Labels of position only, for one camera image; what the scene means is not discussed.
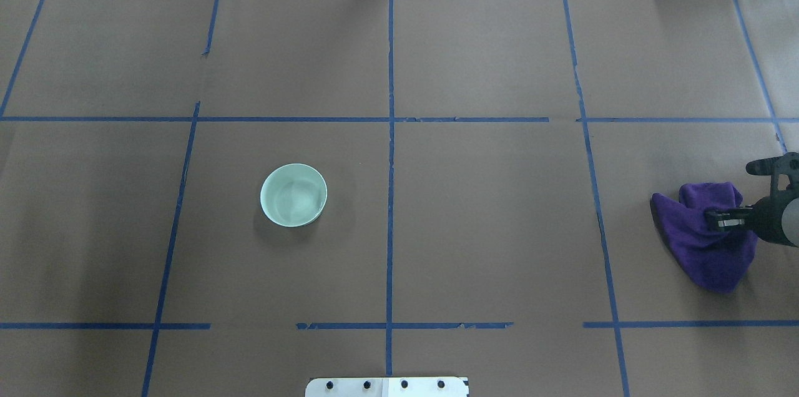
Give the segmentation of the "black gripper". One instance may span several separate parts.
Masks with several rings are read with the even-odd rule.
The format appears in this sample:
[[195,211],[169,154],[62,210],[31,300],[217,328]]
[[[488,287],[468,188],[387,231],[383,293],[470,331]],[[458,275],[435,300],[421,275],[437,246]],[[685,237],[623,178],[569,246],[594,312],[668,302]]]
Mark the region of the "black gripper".
[[[747,174],[768,176],[768,196],[753,207],[711,208],[705,211],[708,229],[713,232],[754,231],[768,243],[798,247],[798,153],[752,160]],[[788,184],[780,189],[782,176]]]

